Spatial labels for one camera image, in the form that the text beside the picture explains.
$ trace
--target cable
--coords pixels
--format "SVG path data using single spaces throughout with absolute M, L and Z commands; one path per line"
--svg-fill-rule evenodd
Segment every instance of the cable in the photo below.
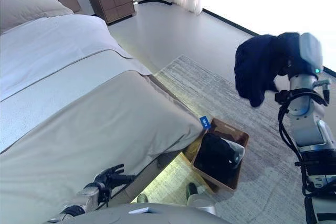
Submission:
M 290 97 L 286 103 L 284 103 L 280 109 L 279 109 L 279 113 L 278 113 L 278 121 L 279 121 L 279 133 L 281 136 L 281 139 L 284 141 L 284 143 L 296 154 L 299 162 L 302 162 L 302 157 L 301 154 L 299 153 L 298 149 L 296 148 L 296 146 L 294 145 L 293 140 L 291 139 L 291 137 L 289 136 L 289 134 L 287 133 L 285 126 L 283 125 L 283 119 L 286 113 L 288 113 L 288 107 L 289 104 L 292 100 L 307 95 L 309 97 L 311 97 L 311 93 L 309 92 L 303 92 L 300 94 L 296 94 L 293 95 L 292 97 Z M 323 187 L 317 188 L 315 191 L 307 194 L 307 168 L 306 165 L 302 165 L 301 166 L 301 179 L 302 179 L 302 194 L 305 197 L 313 197 L 318 195 L 319 193 L 326 191 L 327 189 L 331 188 L 333 185 L 336 185 L 336 179 L 327 183 L 326 185 L 324 185 Z

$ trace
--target bed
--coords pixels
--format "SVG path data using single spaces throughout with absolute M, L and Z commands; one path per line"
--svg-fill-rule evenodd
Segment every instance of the bed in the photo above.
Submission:
M 60 2 L 62 15 L 25 12 L 0 36 L 1 223 L 42 223 L 121 163 L 137 178 L 110 205 L 130 202 L 202 130 L 103 20 Z

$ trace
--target blue tag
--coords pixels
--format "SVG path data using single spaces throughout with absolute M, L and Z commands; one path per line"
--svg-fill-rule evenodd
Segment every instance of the blue tag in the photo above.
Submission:
M 205 129 L 211 128 L 211 124 L 209 124 L 208 118 L 206 118 L 206 116 L 201 117 L 199 120 L 201 121 L 203 128 Z

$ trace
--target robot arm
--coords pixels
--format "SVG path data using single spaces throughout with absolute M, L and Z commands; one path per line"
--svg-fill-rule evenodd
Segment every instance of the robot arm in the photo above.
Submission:
M 265 40 L 267 43 L 260 51 L 261 41 Z M 237 66 L 239 59 L 245 59 L 245 65 L 249 65 L 248 60 L 259 59 L 257 63 L 261 67 L 258 67 L 254 76 L 257 78 L 261 72 L 263 77 L 257 79 L 257 87 L 268 87 L 277 74 L 288 75 L 290 90 L 276 94 L 276 101 L 281 105 L 279 132 L 299 160 L 296 165 L 301 167 L 306 220 L 308 224 L 336 220 L 336 142 L 323 121 L 324 106 L 329 103 L 330 81 L 318 81 L 322 70 L 320 43 L 311 34 L 300 36 L 298 33 L 285 33 L 278 37 L 256 37 L 252 46 L 251 41 L 247 44 L 240 45 L 236 53 L 236 88 L 239 94 L 246 95 L 246 90 L 244 85 L 237 82 L 250 71 L 239 68 L 241 65 Z M 259 55 L 255 55 L 255 52 L 258 53 L 255 48 L 261 52 Z M 324 97 L 314 91 L 319 86 L 323 88 Z M 255 101 L 258 96 L 247 93 L 250 95 L 241 96 L 248 98 L 251 105 L 262 103 L 263 96 L 261 100 Z M 282 124 L 286 114 L 290 118 L 293 140 Z
M 72 219 L 75 216 L 95 211 L 105 204 L 108 207 L 112 189 L 129 184 L 135 179 L 134 175 L 123 175 L 123 167 L 124 164 L 121 164 L 102 171 L 92 183 L 87 184 L 64 206 L 61 213 L 45 224 Z

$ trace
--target white floor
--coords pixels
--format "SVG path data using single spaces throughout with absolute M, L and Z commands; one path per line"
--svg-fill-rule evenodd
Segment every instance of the white floor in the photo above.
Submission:
M 134 17 L 109 26 L 109 31 L 128 53 L 153 73 L 184 54 L 235 83 L 236 49 L 251 35 L 206 13 L 196 16 L 175 4 L 136 4 L 135 9 Z M 289 81 L 287 77 L 277 77 L 276 85 L 279 90 L 288 89 Z M 331 89 L 331 104 L 324 119 L 336 136 L 336 100 L 333 99 L 336 85 Z M 266 99 L 274 101 L 274 93 L 266 93 Z

